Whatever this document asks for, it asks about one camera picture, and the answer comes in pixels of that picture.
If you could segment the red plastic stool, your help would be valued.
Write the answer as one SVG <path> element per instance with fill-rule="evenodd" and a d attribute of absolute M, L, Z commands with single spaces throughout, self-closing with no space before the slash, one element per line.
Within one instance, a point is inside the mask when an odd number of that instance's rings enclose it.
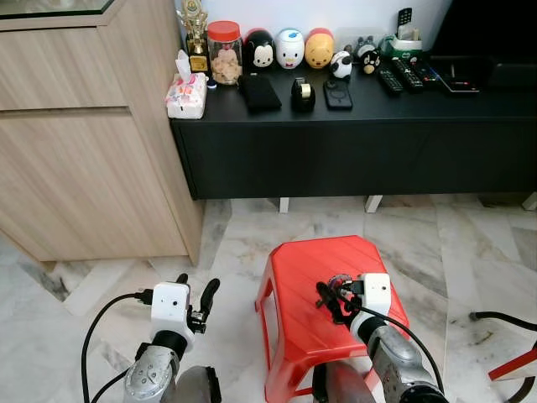
<path fill-rule="evenodd" d="M 312 369 L 317 364 L 367 358 L 368 347 L 349 327 L 334 325 L 327 308 L 315 307 L 317 284 L 333 275 L 357 279 L 386 273 L 378 247 L 361 237 L 300 239 L 280 244 L 269 254 L 254 310 L 261 320 L 266 377 L 266 403 L 289 403 L 312 395 Z M 372 389 L 379 377 L 357 369 Z"/>

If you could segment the robot left leg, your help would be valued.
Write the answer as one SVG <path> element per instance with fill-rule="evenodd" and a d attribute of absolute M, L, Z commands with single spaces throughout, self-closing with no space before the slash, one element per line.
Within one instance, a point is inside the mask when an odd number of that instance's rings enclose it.
<path fill-rule="evenodd" d="M 216 369 L 212 366 L 191 366 L 177 380 L 169 403 L 222 403 Z"/>

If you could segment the black TV console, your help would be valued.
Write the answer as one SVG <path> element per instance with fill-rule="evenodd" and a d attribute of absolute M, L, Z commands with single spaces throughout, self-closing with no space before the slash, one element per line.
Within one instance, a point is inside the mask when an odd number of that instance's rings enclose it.
<path fill-rule="evenodd" d="M 264 71 L 278 111 L 249 113 L 237 86 L 207 93 L 200 119 L 173 119 L 191 198 L 322 198 L 418 193 L 532 193 L 537 189 L 537 91 L 438 89 L 390 96 L 377 78 L 350 78 L 352 110 L 329 110 L 330 73 Z M 315 88 L 310 113 L 291 110 L 291 86 Z"/>

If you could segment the light wooden cabinet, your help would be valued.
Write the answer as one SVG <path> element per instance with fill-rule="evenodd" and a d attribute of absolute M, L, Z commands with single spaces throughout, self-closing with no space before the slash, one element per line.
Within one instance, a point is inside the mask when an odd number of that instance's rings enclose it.
<path fill-rule="evenodd" d="M 199 259 L 178 34 L 175 0 L 0 0 L 0 235 L 39 262 Z"/>

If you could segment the red metal bar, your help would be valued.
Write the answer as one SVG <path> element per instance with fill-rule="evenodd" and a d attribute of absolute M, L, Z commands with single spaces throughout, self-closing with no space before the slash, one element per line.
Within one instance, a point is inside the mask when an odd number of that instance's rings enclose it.
<path fill-rule="evenodd" d="M 521 356 L 510 359 L 506 364 L 500 364 L 491 369 L 487 376 L 490 381 L 503 381 L 508 379 L 528 379 L 536 376 L 537 344 Z"/>

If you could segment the black pouch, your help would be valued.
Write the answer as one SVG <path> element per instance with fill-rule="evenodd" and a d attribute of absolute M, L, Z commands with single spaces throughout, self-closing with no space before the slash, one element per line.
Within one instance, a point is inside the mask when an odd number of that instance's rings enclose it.
<path fill-rule="evenodd" d="M 278 111 L 283 107 L 271 81 L 266 76 L 261 76 L 261 74 L 241 76 L 238 80 L 238 88 L 244 97 L 249 113 Z"/>

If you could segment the black phone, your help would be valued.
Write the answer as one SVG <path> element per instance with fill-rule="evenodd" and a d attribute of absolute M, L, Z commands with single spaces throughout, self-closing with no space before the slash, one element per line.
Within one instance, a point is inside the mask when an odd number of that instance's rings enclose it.
<path fill-rule="evenodd" d="M 349 92 L 349 83 L 341 78 L 327 78 L 323 85 L 326 107 L 329 110 L 352 110 L 352 95 Z"/>

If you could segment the black tape dispenser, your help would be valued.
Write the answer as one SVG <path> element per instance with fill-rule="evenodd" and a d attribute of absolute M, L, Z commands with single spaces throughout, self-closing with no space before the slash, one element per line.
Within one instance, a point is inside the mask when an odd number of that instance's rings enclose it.
<path fill-rule="evenodd" d="M 310 113 L 314 110 L 315 88 L 306 77 L 296 77 L 290 93 L 290 106 L 293 112 Z"/>

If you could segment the red-lidded snack jar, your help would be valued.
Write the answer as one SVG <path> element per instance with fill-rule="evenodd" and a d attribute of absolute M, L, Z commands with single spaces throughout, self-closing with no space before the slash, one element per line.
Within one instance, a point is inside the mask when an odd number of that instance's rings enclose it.
<path fill-rule="evenodd" d="M 236 85 L 242 75 L 242 35 L 230 20 L 211 22 L 206 30 L 212 80 L 220 85 Z"/>

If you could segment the small grey black figurine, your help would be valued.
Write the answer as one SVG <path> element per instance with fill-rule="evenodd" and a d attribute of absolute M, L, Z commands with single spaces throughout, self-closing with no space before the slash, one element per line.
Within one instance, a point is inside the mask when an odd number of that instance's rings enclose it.
<path fill-rule="evenodd" d="M 373 74 L 380 64 L 380 51 L 376 39 L 369 35 L 357 40 L 354 51 L 353 68 L 360 70 L 366 76 Z"/>

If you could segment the black mouse plush toy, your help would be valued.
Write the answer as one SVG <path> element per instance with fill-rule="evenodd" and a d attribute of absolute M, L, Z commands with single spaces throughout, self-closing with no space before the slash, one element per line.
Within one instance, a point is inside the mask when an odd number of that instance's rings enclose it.
<path fill-rule="evenodd" d="M 260 71 L 274 63 L 274 38 L 264 28 L 254 28 L 247 32 L 242 42 L 242 68 L 246 72 Z"/>

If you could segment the yellow bear plush toy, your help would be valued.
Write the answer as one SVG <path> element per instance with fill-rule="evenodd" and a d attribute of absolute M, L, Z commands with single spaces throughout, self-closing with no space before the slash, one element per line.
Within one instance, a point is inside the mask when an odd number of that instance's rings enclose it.
<path fill-rule="evenodd" d="M 305 62 L 311 69 L 323 69 L 335 54 L 333 33 L 326 28 L 312 29 L 305 40 Z"/>

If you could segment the white round plush toy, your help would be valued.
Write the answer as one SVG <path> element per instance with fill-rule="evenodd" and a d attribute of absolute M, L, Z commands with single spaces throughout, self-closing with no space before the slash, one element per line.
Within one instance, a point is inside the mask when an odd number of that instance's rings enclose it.
<path fill-rule="evenodd" d="M 279 31 L 275 39 L 275 60 L 286 70 L 302 64 L 305 54 L 305 38 L 302 31 L 288 28 Z"/>

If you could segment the gold trophy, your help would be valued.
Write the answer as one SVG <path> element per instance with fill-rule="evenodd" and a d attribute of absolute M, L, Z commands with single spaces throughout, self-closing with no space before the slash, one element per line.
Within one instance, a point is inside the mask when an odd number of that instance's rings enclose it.
<path fill-rule="evenodd" d="M 192 72 L 210 74 L 210 50 L 205 38 L 207 12 L 201 0 L 181 0 L 177 10 L 185 26 L 185 53 Z"/>

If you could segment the black television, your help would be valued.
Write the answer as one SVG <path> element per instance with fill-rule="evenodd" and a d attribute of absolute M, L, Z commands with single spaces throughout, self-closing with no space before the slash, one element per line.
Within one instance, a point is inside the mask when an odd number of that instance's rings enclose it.
<path fill-rule="evenodd" d="M 427 58 L 479 91 L 537 91 L 534 10 L 524 0 L 452 0 Z"/>

